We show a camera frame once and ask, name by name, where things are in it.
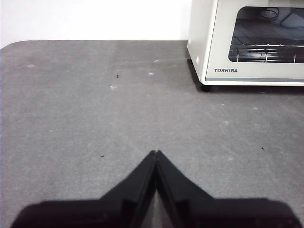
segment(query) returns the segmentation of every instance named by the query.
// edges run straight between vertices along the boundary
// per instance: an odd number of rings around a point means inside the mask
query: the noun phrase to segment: oven window
[[[242,8],[237,14],[229,59],[304,63],[304,8]]]

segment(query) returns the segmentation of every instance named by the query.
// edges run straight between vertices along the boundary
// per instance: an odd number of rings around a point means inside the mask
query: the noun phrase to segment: black plastic part
[[[288,205],[267,199],[214,199],[157,153],[157,190],[176,228],[300,228]]]
[[[100,200],[32,205],[12,228],[139,228],[156,189],[176,228],[301,228],[284,203],[212,198],[161,151],[152,151]]]
[[[99,200],[26,207],[12,228],[138,228],[155,194],[155,153]]]
[[[211,91],[211,86],[210,85],[204,85],[204,84],[201,84],[200,86],[200,89],[203,91],[203,92],[210,92]]]

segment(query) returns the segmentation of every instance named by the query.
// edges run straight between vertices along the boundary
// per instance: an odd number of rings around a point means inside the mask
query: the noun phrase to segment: gray countertop
[[[303,223],[304,88],[204,93],[189,58],[185,41],[3,48],[1,227],[28,204],[97,199],[158,149],[212,196],[281,200]]]

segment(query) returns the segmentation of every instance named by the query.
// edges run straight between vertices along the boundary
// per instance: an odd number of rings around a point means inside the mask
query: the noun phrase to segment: white toaster oven
[[[304,0],[192,0],[203,85],[304,86]]]

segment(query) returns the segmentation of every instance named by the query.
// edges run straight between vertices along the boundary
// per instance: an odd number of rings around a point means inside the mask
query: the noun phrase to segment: oven door
[[[304,1],[218,0],[205,75],[207,85],[302,85]]]

